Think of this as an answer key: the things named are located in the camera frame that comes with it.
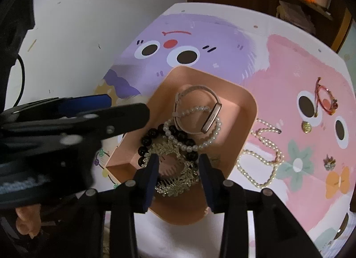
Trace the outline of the left hand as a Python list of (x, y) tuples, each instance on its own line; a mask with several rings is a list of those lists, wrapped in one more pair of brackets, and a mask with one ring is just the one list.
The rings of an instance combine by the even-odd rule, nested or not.
[(40, 204), (18, 207), (15, 210), (18, 216), (16, 229), (20, 234), (28, 235), (33, 239), (41, 228)]

